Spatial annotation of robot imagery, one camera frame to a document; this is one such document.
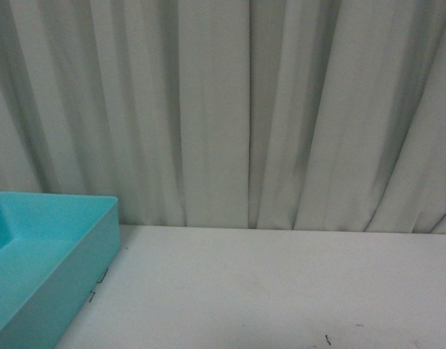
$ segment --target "white table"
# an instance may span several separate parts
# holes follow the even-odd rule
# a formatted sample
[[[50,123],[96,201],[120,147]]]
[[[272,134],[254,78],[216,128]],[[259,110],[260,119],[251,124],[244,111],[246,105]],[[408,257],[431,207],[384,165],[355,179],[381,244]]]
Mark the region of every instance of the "white table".
[[[57,349],[446,349],[446,236],[121,231]]]

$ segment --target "drape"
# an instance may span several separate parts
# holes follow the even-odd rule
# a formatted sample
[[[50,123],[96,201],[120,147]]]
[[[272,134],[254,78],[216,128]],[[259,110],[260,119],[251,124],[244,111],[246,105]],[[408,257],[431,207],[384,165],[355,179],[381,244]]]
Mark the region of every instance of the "drape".
[[[446,0],[0,0],[0,190],[446,233]]]

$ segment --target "white curtain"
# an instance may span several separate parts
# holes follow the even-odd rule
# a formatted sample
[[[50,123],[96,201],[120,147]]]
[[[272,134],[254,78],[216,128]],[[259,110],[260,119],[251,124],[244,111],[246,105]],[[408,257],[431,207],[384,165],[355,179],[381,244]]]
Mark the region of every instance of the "white curtain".
[[[0,190],[446,233],[446,0],[0,0]]]

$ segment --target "plastic tray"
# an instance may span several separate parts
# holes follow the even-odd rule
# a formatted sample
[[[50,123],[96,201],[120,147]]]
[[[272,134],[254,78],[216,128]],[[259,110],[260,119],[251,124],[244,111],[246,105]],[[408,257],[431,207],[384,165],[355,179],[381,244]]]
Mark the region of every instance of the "plastic tray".
[[[0,192],[0,349],[53,348],[119,248],[114,197]]]

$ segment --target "curtain fold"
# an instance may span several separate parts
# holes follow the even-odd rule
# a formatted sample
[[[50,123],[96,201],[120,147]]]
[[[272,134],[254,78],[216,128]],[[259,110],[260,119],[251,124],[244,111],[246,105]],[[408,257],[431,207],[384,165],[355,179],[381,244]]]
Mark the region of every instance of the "curtain fold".
[[[446,233],[446,0],[0,0],[0,190]]]

